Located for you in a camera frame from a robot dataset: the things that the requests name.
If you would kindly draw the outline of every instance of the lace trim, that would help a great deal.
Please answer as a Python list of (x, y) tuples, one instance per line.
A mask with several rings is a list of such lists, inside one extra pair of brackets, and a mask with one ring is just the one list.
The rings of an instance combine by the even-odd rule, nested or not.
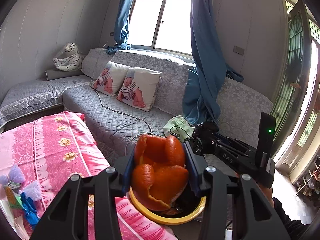
[(27, 98), (23, 98), (21, 100), (18, 100), (16, 102), (13, 102), (11, 104), (8, 104), (0, 109), (0, 116), (6, 117), (9, 114), (16, 113), (18, 111), (21, 111), (22, 109), (28, 108), (30, 106), (37, 105), (39, 103), (43, 103), (45, 101), (49, 101), (50, 99), (54, 98), (60, 98), (63, 94), (63, 92), (70, 88), (76, 88), (76, 87), (84, 87), (90, 85), (90, 82), (84, 82), (84, 83), (77, 83), (74, 85), (74, 87), (66, 87), (59, 90), (53, 90), (50, 92), (44, 92), (41, 94), (33, 95)]

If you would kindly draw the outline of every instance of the quilted cushion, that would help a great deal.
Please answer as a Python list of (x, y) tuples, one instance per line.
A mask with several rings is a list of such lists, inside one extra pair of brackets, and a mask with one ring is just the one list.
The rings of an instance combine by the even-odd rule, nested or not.
[(62, 104), (65, 90), (88, 86), (90, 81), (91, 78), (81, 75), (50, 81), (33, 80), (13, 86), (0, 107), (0, 129), (10, 120)]
[(100, 93), (105, 106), (134, 117), (106, 109), (101, 106), (97, 93), (90, 87), (70, 89), (62, 96), (66, 110), (85, 114), (86, 124), (95, 139), (103, 144), (107, 152), (102, 152), (111, 163), (118, 156), (124, 155), (125, 145), (133, 136), (150, 132), (145, 122), (134, 117), (147, 121), (153, 133), (162, 135), (162, 127), (173, 117), (157, 108), (145, 112)]

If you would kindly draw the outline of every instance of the orange peel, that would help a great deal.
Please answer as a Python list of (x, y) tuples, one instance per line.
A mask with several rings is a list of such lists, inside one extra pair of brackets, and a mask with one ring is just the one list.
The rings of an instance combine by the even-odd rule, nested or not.
[(137, 200), (153, 211), (165, 211), (188, 182), (185, 154), (174, 136), (140, 136), (134, 153), (132, 190)]

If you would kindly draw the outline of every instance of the tiger plush toy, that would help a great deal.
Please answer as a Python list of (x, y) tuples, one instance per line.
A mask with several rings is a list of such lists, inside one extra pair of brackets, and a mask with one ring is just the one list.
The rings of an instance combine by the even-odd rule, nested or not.
[[(58, 59), (62, 54), (64, 54), (65, 58)], [(53, 64), (59, 70), (76, 71), (81, 68), (83, 59), (84, 55), (80, 54), (78, 46), (74, 42), (68, 42), (53, 58)]]

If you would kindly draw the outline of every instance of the pink blanket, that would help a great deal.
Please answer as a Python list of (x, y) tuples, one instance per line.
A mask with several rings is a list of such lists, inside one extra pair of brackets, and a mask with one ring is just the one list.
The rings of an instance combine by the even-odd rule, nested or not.
[[(36, 203), (39, 216), (72, 174), (94, 176), (110, 166), (84, 123), (84, 115), (70, 112), (46, 116), (0, 134), (0, 175), (7, 175), (15, 163), (26, 176), (23, 187), (39, 181), (42, 191), (42, 199)], [(5, 198), (3, 189), (1, 198)], [(89, 240), (95, 239), (93, 208), (94, 196), (91, 195)], [(123, 240), (176, 239), (163, 226), (140, 214), (127, 198), (116, 198), (116, 208)], [(21, 214), (14, 210), (16, 217)], [(28, 224), (24, 222), (24, 225), (31, 234)]]

